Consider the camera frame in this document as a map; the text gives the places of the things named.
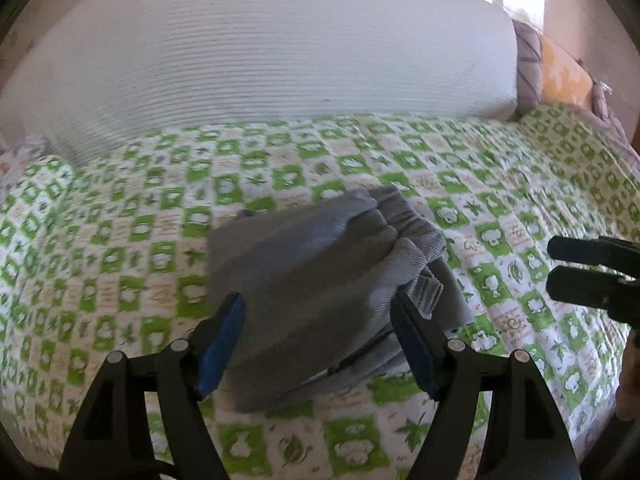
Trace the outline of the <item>right hand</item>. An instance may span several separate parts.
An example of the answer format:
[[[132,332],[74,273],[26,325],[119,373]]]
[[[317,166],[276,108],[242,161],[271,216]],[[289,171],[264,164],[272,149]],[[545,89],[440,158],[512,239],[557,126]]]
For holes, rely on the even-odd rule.
[[[615,413],[623,422],[630,422],[640,415],[639,360],[639,332],[632,330],[623,353],[620,384],[616,391]]]

